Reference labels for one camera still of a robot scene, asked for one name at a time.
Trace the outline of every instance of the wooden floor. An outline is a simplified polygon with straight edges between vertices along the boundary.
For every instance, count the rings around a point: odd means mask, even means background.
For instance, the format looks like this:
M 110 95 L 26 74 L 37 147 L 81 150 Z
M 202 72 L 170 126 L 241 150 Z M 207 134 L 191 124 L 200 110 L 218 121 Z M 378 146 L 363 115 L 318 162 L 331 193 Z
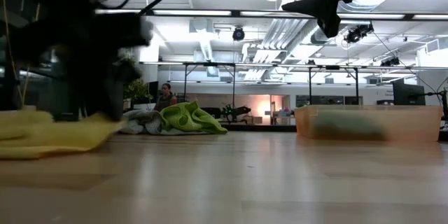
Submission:
M 115 136 L 93 153 L 0 161 L 0 223 L 448 223 L 443 148 Z

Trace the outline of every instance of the gray blanket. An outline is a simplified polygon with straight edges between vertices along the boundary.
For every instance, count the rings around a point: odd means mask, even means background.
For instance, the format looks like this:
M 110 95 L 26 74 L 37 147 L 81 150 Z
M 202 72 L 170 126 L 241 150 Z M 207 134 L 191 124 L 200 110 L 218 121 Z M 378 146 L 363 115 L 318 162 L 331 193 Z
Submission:
M 127 125 L 120 130 L 124 134 L 152 135 L 186 135 L 207 134 L 205 132 L 183 132 L 179 129 L 162 129 L 162 116 L 158 111 L 133 110 L 123 114 L 128 119 Z

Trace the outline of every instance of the yellow cloth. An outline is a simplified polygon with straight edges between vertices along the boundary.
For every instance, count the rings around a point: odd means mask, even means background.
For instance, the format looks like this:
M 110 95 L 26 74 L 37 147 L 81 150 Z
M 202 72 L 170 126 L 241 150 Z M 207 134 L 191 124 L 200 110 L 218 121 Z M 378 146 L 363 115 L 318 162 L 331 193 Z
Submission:
M 53 122 L 42 111 L 0 112 L 0 158 L 34 159 L 92 150 L 117 132 L 123 122 L 94 114 L 80 122 Z

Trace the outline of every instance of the translucent orange bin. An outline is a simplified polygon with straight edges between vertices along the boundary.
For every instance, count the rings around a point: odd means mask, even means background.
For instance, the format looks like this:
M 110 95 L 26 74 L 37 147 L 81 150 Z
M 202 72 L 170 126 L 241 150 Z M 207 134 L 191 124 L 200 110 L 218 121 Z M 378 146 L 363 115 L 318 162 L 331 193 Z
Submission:
M 437 141 L 439 106 L 311 105 L 295 110 L 297 134 L 311 139 Z

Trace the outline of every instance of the person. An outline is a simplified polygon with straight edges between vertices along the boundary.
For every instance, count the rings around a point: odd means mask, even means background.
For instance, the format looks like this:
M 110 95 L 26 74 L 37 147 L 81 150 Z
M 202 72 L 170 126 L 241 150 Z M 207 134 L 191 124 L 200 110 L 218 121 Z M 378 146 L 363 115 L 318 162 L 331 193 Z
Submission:
M 162 97 L 159 98 L 157 101 L 157 104 L 154 107 L 155 111 L 161 112 L 162 109 L 175 105 L 177 103 L 177 98 L 174 96 L 174 94 L 171 92 L 171 85 L 168 83 L 165 83 L 162 85 Z

